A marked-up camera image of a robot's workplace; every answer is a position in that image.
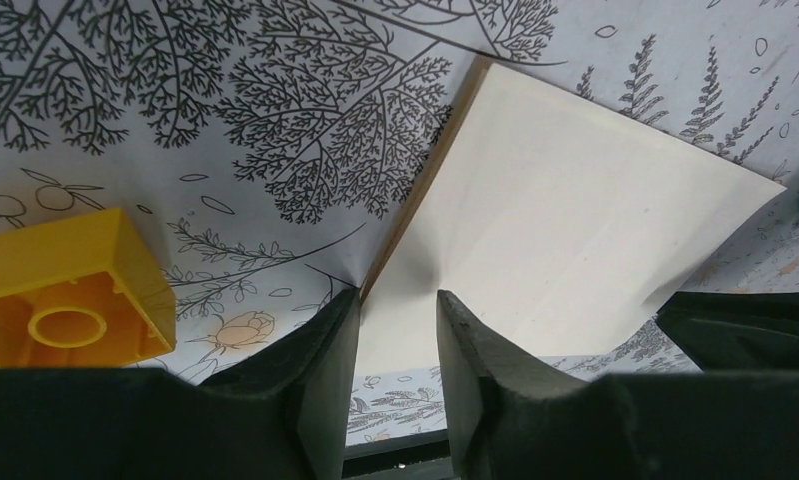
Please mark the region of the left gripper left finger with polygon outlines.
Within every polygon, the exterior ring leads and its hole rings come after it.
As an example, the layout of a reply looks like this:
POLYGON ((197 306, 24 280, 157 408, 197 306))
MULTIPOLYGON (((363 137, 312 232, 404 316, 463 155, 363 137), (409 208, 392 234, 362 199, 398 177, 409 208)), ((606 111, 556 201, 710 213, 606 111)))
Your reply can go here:
POLYGON ((157 368, 0 369, 0 479, 338 479, 359 308, 344 290, 196 385, 157 368))

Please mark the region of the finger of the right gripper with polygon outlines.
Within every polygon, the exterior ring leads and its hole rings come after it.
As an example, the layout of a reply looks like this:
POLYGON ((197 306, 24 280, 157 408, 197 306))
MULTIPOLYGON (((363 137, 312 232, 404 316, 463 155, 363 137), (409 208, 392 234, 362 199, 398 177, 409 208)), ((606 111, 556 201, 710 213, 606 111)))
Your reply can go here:
POLYGON ((655 323, 701 370, 799 370, 799 292, 677 292, 655 323))

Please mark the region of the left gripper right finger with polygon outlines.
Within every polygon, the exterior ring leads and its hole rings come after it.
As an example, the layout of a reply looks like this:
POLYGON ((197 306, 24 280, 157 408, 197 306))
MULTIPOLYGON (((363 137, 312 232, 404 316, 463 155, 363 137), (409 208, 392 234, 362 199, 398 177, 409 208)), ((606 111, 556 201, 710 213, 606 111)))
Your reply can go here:
POLYGON ((448 441, 463 479, 799 479, 799 371, 583 381, 437 294, 448 441))

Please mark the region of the beige lined letter paper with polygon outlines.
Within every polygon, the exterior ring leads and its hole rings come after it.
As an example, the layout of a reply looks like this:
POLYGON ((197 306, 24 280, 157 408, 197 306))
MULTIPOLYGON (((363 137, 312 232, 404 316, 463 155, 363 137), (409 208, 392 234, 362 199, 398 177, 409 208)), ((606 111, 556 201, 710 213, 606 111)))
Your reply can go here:
POLYGON ((477 59, 364 280, 355 372, 436 365, 441 290, 532 355, 608 353, 782 190, 477 59))

